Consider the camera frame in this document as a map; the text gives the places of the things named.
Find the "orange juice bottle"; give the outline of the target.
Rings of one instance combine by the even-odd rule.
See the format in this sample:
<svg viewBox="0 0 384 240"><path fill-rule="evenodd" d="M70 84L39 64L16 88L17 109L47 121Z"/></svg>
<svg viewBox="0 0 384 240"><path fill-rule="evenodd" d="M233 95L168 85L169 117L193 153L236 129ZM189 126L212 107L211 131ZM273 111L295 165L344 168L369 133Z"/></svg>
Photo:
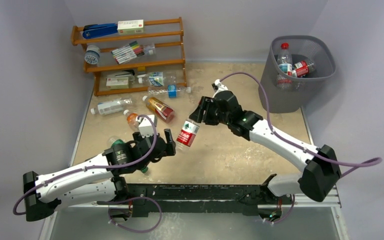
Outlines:
<svg viewBox="0 0 384 240"><path fill-rule="evenodd" d="M139 124L140 124L140 121L138 119L138 114L133 112L133 111L130 111L128 109L124 110L123 114L126 117L126 121L127 121L128 126L134 132L138 132L139 131Z"/></svg>

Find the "red cap water bottle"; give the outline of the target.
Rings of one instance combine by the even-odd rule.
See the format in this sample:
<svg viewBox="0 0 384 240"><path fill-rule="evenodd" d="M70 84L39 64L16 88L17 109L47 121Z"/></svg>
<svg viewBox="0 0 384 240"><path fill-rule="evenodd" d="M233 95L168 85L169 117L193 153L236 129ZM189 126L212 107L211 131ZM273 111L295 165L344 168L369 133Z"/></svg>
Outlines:
<svg viewBox="0 0 384 240"><path fill-rule="evenodd" d="M199 129L199 123L190 119L185 120L176 138L176 149L178 151L188 150L192 146Z"/></svg>

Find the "clear bottle white label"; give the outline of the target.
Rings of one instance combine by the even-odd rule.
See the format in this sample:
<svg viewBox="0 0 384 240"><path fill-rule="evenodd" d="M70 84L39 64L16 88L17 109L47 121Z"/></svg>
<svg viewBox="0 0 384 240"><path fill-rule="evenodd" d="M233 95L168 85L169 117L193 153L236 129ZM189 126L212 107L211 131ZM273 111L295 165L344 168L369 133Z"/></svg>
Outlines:
<svg viewBox="0 0 384 240"><path fill-rule="evenodd" d="M92 115L109 115L126 110L133 104L131 98L116 98L105 102L98 103L90 109Z"/></svg>

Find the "red cap scenic bottle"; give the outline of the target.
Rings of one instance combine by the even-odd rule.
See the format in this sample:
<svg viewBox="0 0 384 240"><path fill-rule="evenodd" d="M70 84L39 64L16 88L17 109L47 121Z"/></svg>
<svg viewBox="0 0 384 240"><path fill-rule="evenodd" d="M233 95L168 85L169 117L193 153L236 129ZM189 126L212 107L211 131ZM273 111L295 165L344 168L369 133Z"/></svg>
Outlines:
<svg viewBox="0 0 384 240"><path fill-rule="evenodd" d="M291 77L293 73L293 60L287 42L280 45L280 52L276 61L281 72ZM279 89L286 90L292 86L292 83L289 78L283 77L280 74L277 75L276 86Z"/></svg>

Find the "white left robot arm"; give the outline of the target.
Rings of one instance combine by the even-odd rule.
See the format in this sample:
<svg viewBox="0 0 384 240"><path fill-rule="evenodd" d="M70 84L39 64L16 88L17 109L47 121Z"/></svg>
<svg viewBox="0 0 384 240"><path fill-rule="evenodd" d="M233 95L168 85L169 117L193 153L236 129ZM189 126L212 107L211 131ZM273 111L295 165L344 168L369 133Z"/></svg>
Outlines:
<svg viewBox="0 0 384 240"><path fill-rule="evenodd" d="M83 163L58 172L39 175L34 171L23 175L25 219L35 222L69 206L89 202L115 202L122 205L133 196L123 175L145 172L149 163L176 154L170 129L164 136L143 137L133 133L124 142L112 137L110 147Z"/></svg>

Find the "red label tea bottle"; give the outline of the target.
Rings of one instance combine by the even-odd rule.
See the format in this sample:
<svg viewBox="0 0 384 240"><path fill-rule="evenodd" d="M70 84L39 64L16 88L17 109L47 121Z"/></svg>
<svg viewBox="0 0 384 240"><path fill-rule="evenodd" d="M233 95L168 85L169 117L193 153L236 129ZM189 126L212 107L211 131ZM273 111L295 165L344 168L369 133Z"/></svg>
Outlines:
<svg viewBox="0 0 384 240"><path fill-rule="evenodd" d="M142 101L148 110L161 118L165 123L171 123L175 118L175 111L156 97L145 95L142 97Z"/></svg>

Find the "grey mesh waste bin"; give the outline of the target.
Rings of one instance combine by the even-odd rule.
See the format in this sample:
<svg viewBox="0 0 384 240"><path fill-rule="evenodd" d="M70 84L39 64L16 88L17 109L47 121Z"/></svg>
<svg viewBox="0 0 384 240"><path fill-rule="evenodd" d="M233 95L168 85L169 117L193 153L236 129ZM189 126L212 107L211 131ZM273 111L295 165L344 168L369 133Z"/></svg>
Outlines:
<svg viewBox="0 0 384 240"><path fill-rule="evenodd" d="M332 79L336 64L328 46L310 35L275 38L260 80L261 104L270 113L291 113Z"/></svg>

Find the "blue stapler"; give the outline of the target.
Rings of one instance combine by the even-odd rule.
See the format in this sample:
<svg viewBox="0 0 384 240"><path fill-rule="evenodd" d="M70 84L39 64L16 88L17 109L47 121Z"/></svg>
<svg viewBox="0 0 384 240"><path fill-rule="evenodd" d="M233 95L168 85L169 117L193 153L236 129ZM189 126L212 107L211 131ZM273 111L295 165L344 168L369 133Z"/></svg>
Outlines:
<svg viewBox="0 0 384 240"><path fill-rule="evenodd" d="M82 37L84 39L94 39L116 34L117 32L117 23L90 24L83 27Z"/></svg>

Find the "green white carton box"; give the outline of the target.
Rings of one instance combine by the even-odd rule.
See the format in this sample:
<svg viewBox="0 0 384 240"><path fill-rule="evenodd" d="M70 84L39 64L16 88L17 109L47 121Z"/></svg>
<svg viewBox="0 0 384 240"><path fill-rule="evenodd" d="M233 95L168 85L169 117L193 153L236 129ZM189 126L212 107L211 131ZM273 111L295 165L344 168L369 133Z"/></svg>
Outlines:
<svg viewBox="0 0 384 240"><path fill-rule="evenodd" d="M128 89L134 80L135 77L133 75L108 77L106 79L106 87L108 89Z"/></svg>

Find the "red scenic label bottle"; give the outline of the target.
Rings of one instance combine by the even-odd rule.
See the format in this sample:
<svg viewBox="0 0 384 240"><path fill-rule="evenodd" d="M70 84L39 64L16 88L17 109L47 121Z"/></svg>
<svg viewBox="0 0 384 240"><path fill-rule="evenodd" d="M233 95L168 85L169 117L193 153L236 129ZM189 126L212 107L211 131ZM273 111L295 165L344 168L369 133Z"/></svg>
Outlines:
<svg viewBox="0 0 384 240"><path fill-rule="evenodd" d="M312 59L307 58L305 60L293 64L291 75L295 78L301 78L306 76L307 74L311 74L315 70L315 62Z"/></svg>

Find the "clear bottle blue label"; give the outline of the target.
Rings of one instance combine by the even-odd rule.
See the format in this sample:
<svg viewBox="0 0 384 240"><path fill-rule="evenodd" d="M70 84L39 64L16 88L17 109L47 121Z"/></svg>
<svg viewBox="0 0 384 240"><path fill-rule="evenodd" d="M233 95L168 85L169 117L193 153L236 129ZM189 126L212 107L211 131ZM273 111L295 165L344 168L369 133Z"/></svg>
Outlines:
<svg viewBox="0 0 384 240"><path fill-rule="evenodd" d="M183 95L190 94L192 91L190 86L171 84L167 86L150 86L147 93L151 96L166 97L175 99Z"/></svg>

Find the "wooden shelf rack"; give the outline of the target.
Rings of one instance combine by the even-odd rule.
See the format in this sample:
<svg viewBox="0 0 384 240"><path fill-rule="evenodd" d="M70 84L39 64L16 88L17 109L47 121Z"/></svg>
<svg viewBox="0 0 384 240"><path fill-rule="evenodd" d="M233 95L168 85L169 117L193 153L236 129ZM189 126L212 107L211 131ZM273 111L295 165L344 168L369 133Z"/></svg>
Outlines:
<svg viewBox="0 0 384 240"><path fill-rule="evenodd" d="M144 92L148 86L138 83L137 75L150 72L167 71L162 66L179 65L185 69L186 56L184 50L184 27L181 17L163 20L144 21L144 33L119 35L118 32L102 37L85 39L82 36L84 26L73 26L71 43L80 45L84 53L88 45L100 48L100 59L97 65L83 62L83 70L94 75L93 94L95 96L115 95L124 93ZM144 50L144 55L128 62L118 64L111 51L121 48L131 42L137 41ZM134 70L134 81L127 89L100 89L101 81L110 78L110 74ZM186 86L187 75L183 70L182 75L177 75L177 84Z"/></svg>

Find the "green label water bottle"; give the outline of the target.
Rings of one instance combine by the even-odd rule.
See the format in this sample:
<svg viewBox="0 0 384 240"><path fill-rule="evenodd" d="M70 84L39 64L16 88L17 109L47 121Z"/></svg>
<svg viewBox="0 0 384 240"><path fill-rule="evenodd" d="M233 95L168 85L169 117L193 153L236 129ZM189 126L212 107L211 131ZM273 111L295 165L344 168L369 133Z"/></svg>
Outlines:
<svg viewBox="0 0 384 240"><path fill-rule="evenodd" d="M107 141L106 145L110 148L112 148L115 144L123 144L124 141L121 140L118 136L111 136ZM139 168L136 167L136 170L140 170L143 174L146 174L149 168L147 165L140 166Z"/></svg>

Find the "white red box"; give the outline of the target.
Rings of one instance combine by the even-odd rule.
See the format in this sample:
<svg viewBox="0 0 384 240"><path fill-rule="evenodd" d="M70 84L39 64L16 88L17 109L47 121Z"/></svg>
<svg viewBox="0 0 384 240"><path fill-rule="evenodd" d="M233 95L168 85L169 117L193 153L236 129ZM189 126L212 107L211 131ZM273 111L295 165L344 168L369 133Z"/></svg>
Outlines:
<svg viewBox="0 0 384 240"><path fill-rule="evenodd" d="M121 36L144 33L144 20L137 19L118 21L117 32Z"/></svg>

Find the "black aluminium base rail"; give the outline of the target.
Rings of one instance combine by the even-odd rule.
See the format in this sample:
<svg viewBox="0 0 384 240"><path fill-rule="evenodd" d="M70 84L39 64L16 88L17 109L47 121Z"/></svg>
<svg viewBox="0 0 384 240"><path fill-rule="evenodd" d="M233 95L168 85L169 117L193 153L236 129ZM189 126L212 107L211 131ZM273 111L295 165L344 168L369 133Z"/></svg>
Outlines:
<svg viewBox="0 0 384 240"><path fill-rule="evenodd" d="M314 201L302 193L271 198L262 184L147 184L130 183L132 197L121 201L87 202L97 207L114 206L132 208L133 217L147 217L149 213L239 213L245 216L280 216L280 208L290 207L339 207L340 198L335 187L322 202Z"/></svg>

